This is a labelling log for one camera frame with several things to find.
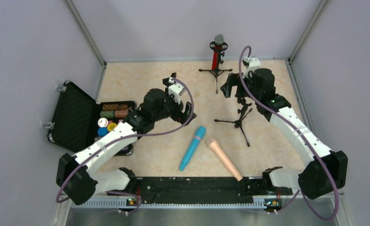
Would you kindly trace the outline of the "black tripod clip mic stand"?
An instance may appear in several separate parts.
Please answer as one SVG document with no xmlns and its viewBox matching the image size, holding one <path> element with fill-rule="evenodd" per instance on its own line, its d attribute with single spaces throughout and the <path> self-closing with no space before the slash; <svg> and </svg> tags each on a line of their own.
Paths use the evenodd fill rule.
<svg viewBox="0 0 370 226">
<path fill-rule="evenodd" d="M 225 120 L 219 120 L 215 119 L 214 122 L 225 122 L 225 123 L 232 123 L 234 124 L 234 127 L 241 130 L 241 133 L 243 134 L 243 137 L 246 141 L 247 147 L 250 147 L 250 143 L 246 137 L 246 134 L 243 130 L 243 120 L 247 117 L 247 115 L 252 111 L 252 108 L 249 108 L 252 106 L 252 103 L 247 103 L 246 99 L 244 97 L 238 97 L 237 103 L 242 105 L 242 108 L 237 110 L 237 113 L 240 115 L 239 118 L 235 121 L 225 121 Z"/>
</svg>

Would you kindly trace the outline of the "blue microphone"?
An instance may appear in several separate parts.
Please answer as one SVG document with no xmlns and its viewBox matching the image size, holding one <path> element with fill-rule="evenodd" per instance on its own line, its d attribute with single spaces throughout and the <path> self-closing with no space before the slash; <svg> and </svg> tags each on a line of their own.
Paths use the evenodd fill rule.
<svg viewBox="0 0 370 226">
<path fill-rule="evenodd" d="M 206 131 L 207 131 L 207 129 L 204 126 L 200 126 L 196 130 L 196 132 L 195 132 L 195 134 L 194 134 L 194 136 L 193 136 L 193 138 L 192 138 L 192 140 L 191 140 L 191 142 L 190 142 L 190 144 L 189 144 L 189 146 L 188 146 L 188 148 L 187 148 L 187 150 L 186 150 L 186 152 L 185 152 L 185 154 L 184 154 L 184 156 L 183 156 L 183 158 L 180 162 L 180 165 L 179 165 L 179 170 L 180 171 L 184 171 L 185 168 L 187 167 L 187 165 L 190 162 L 190 160 L 192 159 L 193 154 L 195 153 L 198 145 L 200 144 L 201 140 L 204 138 L 204 136 L 206 134 Z"/>
</svg>

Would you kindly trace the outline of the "red glitter microphone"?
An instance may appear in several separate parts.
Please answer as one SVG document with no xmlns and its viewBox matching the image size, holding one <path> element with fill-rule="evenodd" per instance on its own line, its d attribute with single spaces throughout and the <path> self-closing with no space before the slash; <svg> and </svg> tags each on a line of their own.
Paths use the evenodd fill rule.
<svg viewBox="0 0 370 226">
<path fill-rule="evenodd" d="M 214 40 L 210 43 L 210 48 L 214 51 L 212 60 L 212 70 L 217 69 L 219 52 L 222 49 L 222 45 L 225 39 L 222 34 L 218 34 L 214 37 Z"/>
</svg>

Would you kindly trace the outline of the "black shock mount tripod stand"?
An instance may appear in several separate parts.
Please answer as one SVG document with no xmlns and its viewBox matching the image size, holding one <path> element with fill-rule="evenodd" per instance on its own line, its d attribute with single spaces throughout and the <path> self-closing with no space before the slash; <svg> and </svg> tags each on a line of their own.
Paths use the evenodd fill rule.
<svg viewBox="0 0 370 226">
<path fill-rule="evenodd" d="M 216 82 L 216 93 L 218 93 L 218 77 L 223 72 L 231 72 L 232 69 L 220 69 L 220 65 L 224 62 L 222 60 L 222 57 L 225 56 L 225 51 L 228 48 L 228 45 L 226 42 L 218 42 L 218 41 L 212 41 L 209 44 L 209 48 L 213 50 L 213 58 L 212 58 L 212 66 L 211 69 L 199 69 L 199 72 L 209 72 L 213 75 Z"/>
</svg>

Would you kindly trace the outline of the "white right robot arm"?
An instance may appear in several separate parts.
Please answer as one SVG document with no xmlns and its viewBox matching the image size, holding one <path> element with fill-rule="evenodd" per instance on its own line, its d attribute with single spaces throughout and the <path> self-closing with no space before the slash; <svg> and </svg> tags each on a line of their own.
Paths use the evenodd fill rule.
<svg viewBox="0 0 370 226">
<path fill-rule="evenodd" d="M 343 151 L 333 151 L 321 142 L 300 120 L 290 102 L 276 93 L 271 70 L 257 69 L 249 75 L 230 73 L 221 86 L 226 98 L 237 87 L 235 97 L 250 97 L 257 111 L 274 125 L 297 151 L 303 169 L 268 168 L 263 178 L 269 187 L 297 189 L 311 200 L 329 193 L 339 196 L 345 186 L 348 157 Z"/>
</svg>

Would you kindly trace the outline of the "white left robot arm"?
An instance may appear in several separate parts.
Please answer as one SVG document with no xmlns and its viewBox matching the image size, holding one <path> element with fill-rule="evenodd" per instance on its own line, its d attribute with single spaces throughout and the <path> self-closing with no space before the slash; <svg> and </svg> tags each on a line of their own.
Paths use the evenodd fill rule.
<svg viewBox="0 0 370 226">
<path fill-rule="evenodd" d="M 151 136 L 150 131 L 156 122 L 171 118 L 186 126 L 195 118 L 193 101 L 186 104 L 181 96 L 189 89 L 184 85 L 174 84 L 165 90 L 151 89 L 143 103 L 131 111 L 107 135 L 84 150 L 61 156 L 58 163 L 56 183 L 60 187 L 56 202 L 63 202 L 61 194 L 80 205 L 95 194 L 111 190 L 125 190 L 130 176 L 124 170 L 99 173 L 98 170 L 123 148 L 144 136 Z"/>
</svg>

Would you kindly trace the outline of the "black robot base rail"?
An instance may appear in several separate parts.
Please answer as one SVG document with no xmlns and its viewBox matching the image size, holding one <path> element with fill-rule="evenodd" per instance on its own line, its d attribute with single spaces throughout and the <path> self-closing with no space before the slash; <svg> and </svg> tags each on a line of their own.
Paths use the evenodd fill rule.
<svg viewBox="0 0 370 226">
<path fill-rule="evenodd" d="M 262 177 L 138 177 L 123 170 L 130 182 L 121 192 L 141 197 L 144 204 L 252 204 L 257 196 L 293 195 Z"/>
</svg>

